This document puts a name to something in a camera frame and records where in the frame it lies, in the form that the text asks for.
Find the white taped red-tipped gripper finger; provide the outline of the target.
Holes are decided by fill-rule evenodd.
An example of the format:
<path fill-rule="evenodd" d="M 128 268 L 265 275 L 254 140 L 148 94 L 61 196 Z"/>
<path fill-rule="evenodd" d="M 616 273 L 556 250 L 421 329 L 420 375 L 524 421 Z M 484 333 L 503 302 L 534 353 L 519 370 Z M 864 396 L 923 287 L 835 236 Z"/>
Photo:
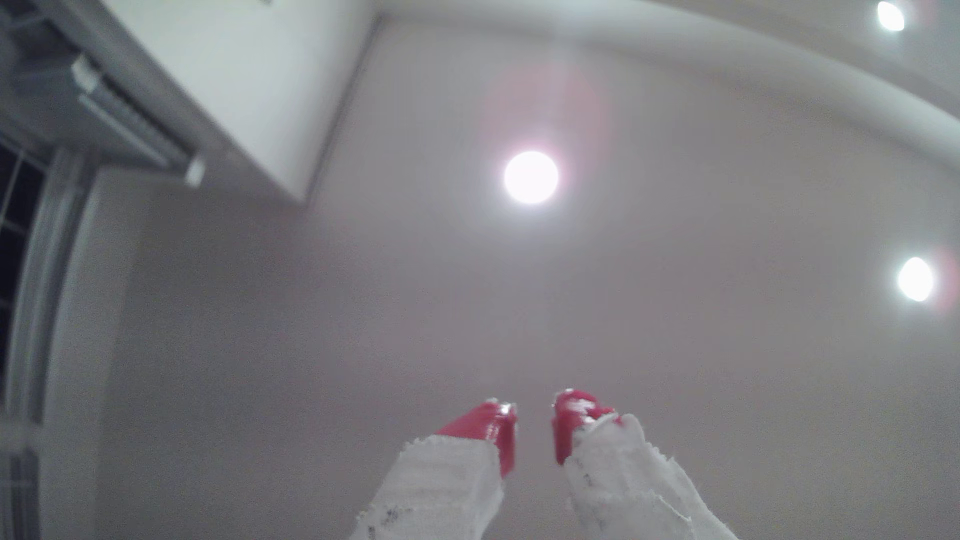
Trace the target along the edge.
<path fill-rule="evenodd" d="M 639 419 L 565 389 L 555 397 L 556 460 L 585 539 L 736 539 Z"/>
<path fill-rule="evenodd" d="M 514 403 L 486 399 L 407 443 L 349 539 L 481 539 L 515 466 Z"/>

